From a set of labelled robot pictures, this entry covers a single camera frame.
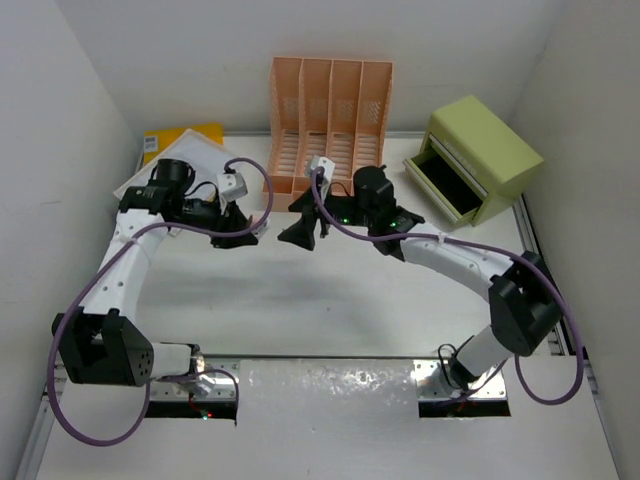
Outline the green drawer cabinet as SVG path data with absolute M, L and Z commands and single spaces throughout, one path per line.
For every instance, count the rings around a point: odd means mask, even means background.
M 410 178 L 453 226 L 477 226 L 510 208 L 543 158 L 474 96 L 435 110 Z

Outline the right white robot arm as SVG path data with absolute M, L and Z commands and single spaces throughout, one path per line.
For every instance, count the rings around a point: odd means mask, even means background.
M 279 234 L 280 241 L 313 250 L 315 238 L 326 236 L 333 224 L 364 227 L 366 240 L 381 254 L 444 275 L 488 303 L 488 326 L 454 348 L 441 369 L 450 389 L 463 391 L 494 365 L 532 355 L 560 320 L 549 291 L 553 281 L 539 255 L 526 251 L 512 259 L 445 240 L 423 217 L 398 204 L 381 167 L 357 170 L 347 196 L 332 194 L 327 168 L 311 173 L 311 186 L 289 207 L 301 217 Z

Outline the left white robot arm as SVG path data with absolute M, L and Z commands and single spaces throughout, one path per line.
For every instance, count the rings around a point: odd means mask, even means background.
M 202 233 L 219 249 L 257 244 L 257 227 L 237 204 L 247 193 L 243 176 L 227 162 L 204 182 L 214 189 L 210 199 L 196 196 L 201 183 L 189 163 L 162 158 L 146 181 L 122 193 L 97 279 L 52 325 L 54 352 L 72 382 L 141 387 L 194 372 L 195 344 L 149 340 L 136 312 L 155 253 L 172 231 Z

